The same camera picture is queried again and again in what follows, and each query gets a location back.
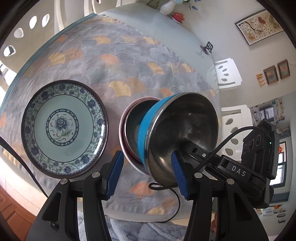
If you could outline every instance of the blue bowl exterior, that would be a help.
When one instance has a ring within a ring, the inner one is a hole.
[[[146,168],[145,159],[144,159],[145,139],[146,139],[149,125],[150,125],[154,115],[161,108],[161,106],[175,95],[177,95],[177,94],[166,97],[166,98],[160,100],[159,102],[157,102],[155,105],[153,105],[150,108],[150,110],[148,110],[148,112],[146,113],[146,115],[144,116],[144,118],[140,124],[139,132],[138,132],[138,139],[137,139],[137,146],[138,146],[138,151],[139,151],[141,161],[142,161],[145,168]]]

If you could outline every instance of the vase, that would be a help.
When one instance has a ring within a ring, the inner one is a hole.
[[[163,4],[159,11],[163,15],[168,15],[173,11],[175,5],[176,5],[176,1],[175,0],[170,0],[168,3]]]
[[[147,5],[151,8],[156,9],[159,5],[160,0],[150,0]]]

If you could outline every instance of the ginkgo leaf pattern tablecloth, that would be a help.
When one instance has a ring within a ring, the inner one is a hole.
[[[199,92],[220,114],[218,93],[186,62],[155,39],[116,19],[90,18],[53,42],[25,71],[13,89],[1,116],[1,136],[33,170],[42,186],[52,190],[58,180],[38,171],[25,154],[20,126],[26,104],[42,86],[61,79],[82,82],[103,101],[109,137],[97,166],[120,150],[118,125],[124,109],[143,96],[164,98],[179,92]],[[104,208],[129,213],[172,215],[178,201],[170,191],[153,191],[149,176],[126,160],[115,194]],[[188,217],[191,202],[181,197],[179,218]]]

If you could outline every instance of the green leaf design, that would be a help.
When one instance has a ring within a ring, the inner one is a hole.
[[[71,133],[71,131],[72,131],[72,130],[66,130],[66,131],[63,130],[63,131],[62,131],[62,136],[63,136],[63,137],[67,137],[67,136],[69,136],[70,133]]]

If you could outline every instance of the floral plate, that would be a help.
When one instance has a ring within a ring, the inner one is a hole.
[[[105,107],[88,86],[58,80],[37,91],[22,118],[26,154],[43,173],[74,178],[91,169],[107,141]]]

